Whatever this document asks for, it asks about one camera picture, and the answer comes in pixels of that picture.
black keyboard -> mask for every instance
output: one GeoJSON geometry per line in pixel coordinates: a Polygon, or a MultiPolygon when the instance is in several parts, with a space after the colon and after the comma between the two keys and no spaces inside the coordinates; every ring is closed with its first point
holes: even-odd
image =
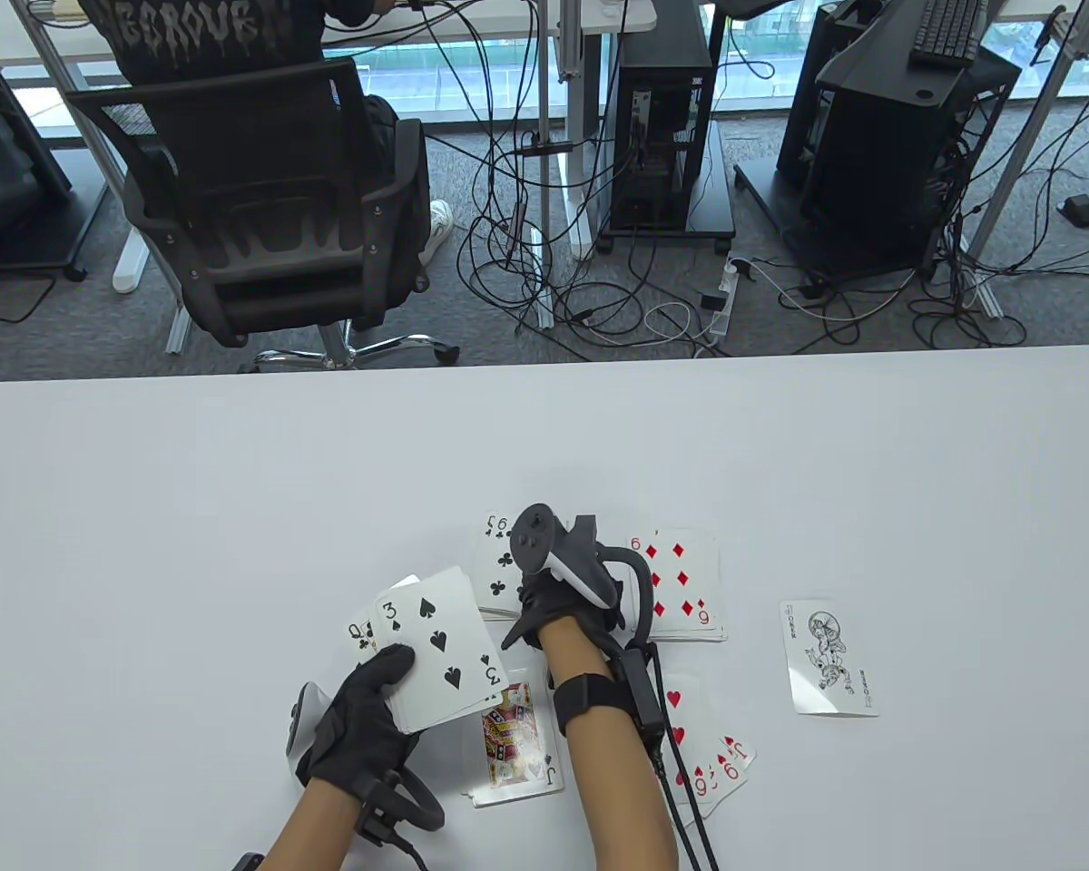
{"type": "Polygon", "coordinates": [[[928,0],[909,58],[935,66],[971,66],[988,23],[989,0],[928,0]]]}

black mesh chair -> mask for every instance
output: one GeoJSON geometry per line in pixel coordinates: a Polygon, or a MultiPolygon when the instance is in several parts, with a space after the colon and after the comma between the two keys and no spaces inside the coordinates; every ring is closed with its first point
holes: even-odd
{"type": "Polygon", "coordinates": [[[68,100],[124,158],[125,216],[170,261],[195,323],[225,347],[318,327],[325,353],[267,351],[243,368],[348,368],[412,346],[461,356],[428,335],[351,344],[428,289],[431,233],[423,125],[395,125],[387,165],[352,59],[68,100]]]}

white sneaker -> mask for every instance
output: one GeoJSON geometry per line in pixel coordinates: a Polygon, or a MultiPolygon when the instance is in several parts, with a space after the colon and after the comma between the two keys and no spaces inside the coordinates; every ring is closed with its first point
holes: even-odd
{"type": "Polygon", "coordinates": [[[452,228],[455,226],[452,217],[452,207],[443,199],[432,199],[432,235],[427,237],[427,245],[420,253],[419,261],[424,266],[432,262],[440,245],[452,235],[452,228]]]}

white desk top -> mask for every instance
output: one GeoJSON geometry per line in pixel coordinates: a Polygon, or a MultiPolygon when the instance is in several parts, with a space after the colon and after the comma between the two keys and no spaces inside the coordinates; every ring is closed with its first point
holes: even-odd
{"type": "MultiPolygon", "coordinates": [[[[664,659],[759,750],[724,869],[1089,869],[1089,347],[1056,347],[0,384],[0,871],[265,851],[346,615],[539,499],[718,531],[731,639],[664,659]],[[776,604],[823,594],[876,721],[794,713],[776,604]]],[[[594,867],[576,789],[474,810],[458,739],[413,759],[429,868],[594,867]]]]}
{"type": "Polygon", "coordinates": [[[1080,0],[1006,0],[996,15],[998,22],[1004,21],[1044,21],[1052,15],[1056,5],[1063,4],[1070,12],[1076,12],[1080,0]]]}
{"type": "MultiPolygon", "coordinates": [[[[552,19],[552,33],[556,33],[556,21],[560,14],[560,0],[549,3],[549,19],[552,19]]],[[[582,0],[580,23],[586,34],[619,33],[621,29],[621,12],[624,4],[607,2],[607,0],[582,0]]],[[[429,19],[444,12],[443,8],[429,8],[429,19]]],[[[487,40],[523,40],[528,33],[531,13],[524,0],[481,0],[465,10],[465,15],[476,30],[487,40]]],[[[407,25],[420,25],[424,17],[411,9],[394,9],[383,16],[375,26],[365,29],[356,40],[357,45],[375,46],[381,42],[395,41],[399,36],[388,32],[403,28],[407,25]]],[[[657,25],[657,12],[652,0],[628,0],[628,21],[626,32],[652,30],[657,25]]],[[[468,34],[461,17],[450,15],[432,27],[437,38],[442,41],[469,41],[468,34]]],[[[69,61],[112,61],[112,50],[101,35],[93,26],[76,29],[50,29],[51,40],[57,51],[69,61]]],[[[342,41],[350,38],[346,33],[328,28],[323,41],[342,41]]],[[[427,29],[408,37],[409,42],[432,41],[427,29]]],[[[36,50],[29,37],[22,28],[16,13],[9,0],[0,0],[0,66],[17,66],[23,63],[39,63],[36,50]]]]}

black glove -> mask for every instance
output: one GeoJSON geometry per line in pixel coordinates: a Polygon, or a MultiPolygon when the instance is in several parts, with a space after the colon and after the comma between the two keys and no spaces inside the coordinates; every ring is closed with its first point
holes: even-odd
{"type": "Polygon", "coordinates": [[[395,728],[379,691],[399,684],[415,663],[411,647],[391,645],[351,672],[315,727],[311,749],[298,760],[295,773],[304,786],[317,776],[352,796],[363,773],[382,781],[388,771],[403,766],[419,737],[395,728]]]}
{"type": "MultiPolygon", "coordinates": [[[[614,580],[614,585],[620,602],[623,586],[620,580],[614,580]]],[[[595,643],[599,636],[610,635],[614,628],[624,626],[620,606],[600,609],[574,590],[573,586],[564,580],[556,580],[550,572],[525,575],[524,585],[519,588],[519,621],[513,623],[512,630],[500,645],[502,651],[506,651],[521,638],[539,651],[541,642],[537,634],[561,617],[576,618],[585,635],[595,643]]]]}

